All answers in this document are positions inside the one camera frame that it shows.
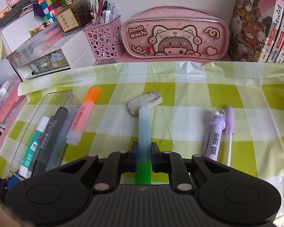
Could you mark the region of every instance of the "lavender pen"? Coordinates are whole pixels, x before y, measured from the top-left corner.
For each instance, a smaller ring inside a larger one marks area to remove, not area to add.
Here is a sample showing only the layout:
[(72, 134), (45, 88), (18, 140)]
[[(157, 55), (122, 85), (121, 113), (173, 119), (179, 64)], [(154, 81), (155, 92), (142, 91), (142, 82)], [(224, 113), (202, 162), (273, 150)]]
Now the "lavender pen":
[(221, 108), (216, 108), (211, 117), (211, 133), (206, 151), (206, 157), (217, 160), (222, 137), (222, 131), (225, 129), (225, 112)]
[(224, 147), (223, 160), (224, 164), (230, 166), (231, 147), (233, 145), (233, 135), (235, 133), (235, 114), (231, 105), (228, 105), (226, 109), (226, 128), (225, 136), (226, 142)]

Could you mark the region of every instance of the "black device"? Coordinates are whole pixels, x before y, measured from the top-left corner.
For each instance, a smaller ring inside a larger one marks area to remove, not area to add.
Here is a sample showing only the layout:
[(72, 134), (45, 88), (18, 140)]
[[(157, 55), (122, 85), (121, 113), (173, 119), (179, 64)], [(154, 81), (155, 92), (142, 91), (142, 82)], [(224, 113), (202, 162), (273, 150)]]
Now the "black device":
[(12, 23), (22, 14), (24, 8), (32, 4), (33, 3), (30, 0), (18, 1), (17, 4), (12, 7), (11, 10), (2, 19), (0, 19), (0, 29)]
[(169, 185), (122, 185), (135, 172), (138, 143), (99, 159), (90, 155), (2, 189), (4, 204), (36, 226), (274, 226), (281, 206), (271, 184), (202, 155), (183, 159), (151, 144), (152, 170)]

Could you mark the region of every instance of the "cat hood drawing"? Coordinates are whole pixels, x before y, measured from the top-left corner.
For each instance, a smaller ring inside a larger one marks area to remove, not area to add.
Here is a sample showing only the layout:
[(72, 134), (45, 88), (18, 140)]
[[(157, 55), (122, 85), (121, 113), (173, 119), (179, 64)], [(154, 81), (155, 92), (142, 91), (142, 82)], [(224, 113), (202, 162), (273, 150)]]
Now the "cat hood drawing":
[(193, 25), (185, 26), (182, 29), (168, 29), (162, 25), (156, 25), (148, 41), (154, 47), (155, 56), (201, 56), (198, 49), (202, 38), (197, 35), (197, 29)]

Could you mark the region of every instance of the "plastic tablecloth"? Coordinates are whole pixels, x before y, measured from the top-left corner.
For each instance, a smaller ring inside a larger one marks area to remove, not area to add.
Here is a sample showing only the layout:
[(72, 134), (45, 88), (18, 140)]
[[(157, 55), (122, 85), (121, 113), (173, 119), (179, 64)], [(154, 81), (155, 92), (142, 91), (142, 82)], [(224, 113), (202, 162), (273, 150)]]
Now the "plastic tablecloth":
[[(275, 224), (284, 224), (284, 64), (190, 61), (118, 63), (71, 69), (22, 83), (19, 95), (27, 103), (0, 150), (0, 177), (10, 166), (24, 131), (47, 93), (72, 89), (80, 101), (91, 86), (102, 93), (81, 142), (68, 146), (64, 163), (89, 153), (100, 158), (128, 150), (138, 139), (138, 117), (126, 104), (149, 91), (158, 91), (163, 103), (151, 111), (151, 137), (161, 151), (190, 158), (203, 154), (214, 108), (232, 105), (235, 142), (231, 166), (273, 184), (282, 196)], [(22, 141), (27, 146), (29, 141)], [(221, 143), (218, 160), (222, 161)], [(123, 182), (134, 175), (123, 175)], [(166, 174), (152, 174), (153, 183), (166, 183)]]

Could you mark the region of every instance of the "metal rivet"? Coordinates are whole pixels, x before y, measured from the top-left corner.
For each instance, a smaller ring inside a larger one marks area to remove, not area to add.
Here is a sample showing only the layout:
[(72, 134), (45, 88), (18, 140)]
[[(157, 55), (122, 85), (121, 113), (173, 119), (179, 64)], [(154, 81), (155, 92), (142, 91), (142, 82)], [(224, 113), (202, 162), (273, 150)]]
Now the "metal rivet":
[(193, 187), (189, 184), (189, 183), (180, 183), (177, 188), (179, 190), (182, 190), (182, 191), (189, 191), (191, 190)]
[(104, 191), (109, 189), (109, 185), (107, 183), (97, 183), (94, 186), (94, 189), (99, 190), (99, 191)]

